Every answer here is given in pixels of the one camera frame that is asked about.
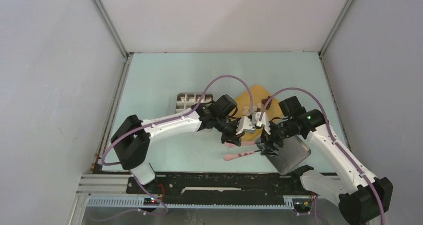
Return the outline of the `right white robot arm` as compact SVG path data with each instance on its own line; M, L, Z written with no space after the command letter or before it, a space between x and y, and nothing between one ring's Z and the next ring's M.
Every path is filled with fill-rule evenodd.
M350 225L363 225L377 217L384 224L393 193L392 182L386 177L378 178L352 154L322 111L307 111L296 96L281 101L279 107L286 117L279 123L271 121L264 110L253 115L256 127L262 129L263 154L276 156L285 140L301 136L320 152L339 178L332 180L311 166L302 166L293 171L291 190L322 196L338 207Z

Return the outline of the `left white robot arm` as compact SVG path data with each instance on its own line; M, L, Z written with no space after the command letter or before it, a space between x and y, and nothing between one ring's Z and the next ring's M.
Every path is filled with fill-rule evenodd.
M237 103L227 94L217 101L197 103L185 112L153 120L141 120L137 115L125 119L111 138L111 149L116 153L119 164L138 180L138 186L145 193L157 189L158 180L146 162L148 148L153 143L182 133L216 129L221 133L222 143L240 146L240 138L253 124L249 116L233 119L230 112Z

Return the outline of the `pink handled metal tongs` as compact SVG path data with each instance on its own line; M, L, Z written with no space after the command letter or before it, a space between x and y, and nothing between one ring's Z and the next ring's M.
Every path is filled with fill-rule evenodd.
M255 141L242 141L240 143L241 146L258 146L260 143L259 142L255 142ZM237 158L241 158L241 157L245 157L245 156L249 156L249 155L253 155L256 153L260 153L261 150L260 149L256 149L256 150L252 150L252 151L247 151L247 152L241 152L238 154L226 154L224 155L223 159L225 161L231 161Z

